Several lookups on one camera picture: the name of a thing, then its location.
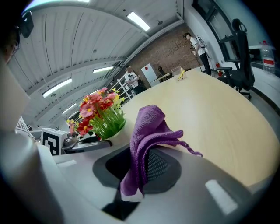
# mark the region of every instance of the white wall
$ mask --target white wall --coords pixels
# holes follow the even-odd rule
[[[200,36],[207,44],[208,50],[212,56],[212,64],[216,68],[216,62],[219,62],[222,67],[233,67],[236,70],[235,64],[226,62],[218,41],[209,28],[208,24],[201,15],[191,6],[189,0],[185,0],[184,4],[184,20],[195,35]],[[269,97],[274,103],[280,107],[280,79],[275,75],[266,74],[262,69],[252,68],[255,75],[254,87],[260,90],[263,94]]]

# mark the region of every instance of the brick wall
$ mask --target brick wall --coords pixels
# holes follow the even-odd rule
[[[157,75],[160,74],[158,71],[159,66],[161,66],[166,73],[170,73],[170,70],[178,65],[184,69],[196,68],[199,66],[190,49],[190,41],[183,38],[183,35],[187,32],[193,33],[185,24],[174,28],[154,40],[128,63],[131,65],[133,71],[141,76],[147,88],[151,86],[141,71],[141,68],[149,63],[153,65]],[[118,75],[115,76],[115,80],[121,78],[125,73],[124,67]]]

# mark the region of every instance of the chair backrest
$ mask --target chair backrest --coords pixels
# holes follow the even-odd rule
[[[234,19],[232,22],[232,27],[237,35],[237,46],[240,53],[240,71],[242,72],[243,88],[249,90],[254,82],[255,78],[252,72],[251,60],[249,54],[248,40],[245,31],[241,30],[242,23],[239,19]]]

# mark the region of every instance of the glasses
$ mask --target glasses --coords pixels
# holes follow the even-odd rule
[[[17,41],[14,41],[13,43],[11,43],[11,45],[14,46],[13,51],[11,53],[11,55],[13,56],[19,50],[19,44]]]

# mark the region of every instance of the office chair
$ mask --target office chair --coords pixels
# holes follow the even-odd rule
[[[250,93],[241,92],[242,89],[250,90],[255,82],[248,49],[248,40],[246,34],[247,29],[239,19],[234,19],[231,25],[237,35],[237,46],[240,52],[240,60],[229,60],[230,62],[235,63],[237,70],[232,70],[232,67],[217,68],[217,70],[224,71],[224,75],[222,75],[218,79],[228,84],[232,88],[235,87],[235,89],[240,94],[242,94],[243,96],[247,95],[248,99],[251,99],[252,96],[250,95]]]

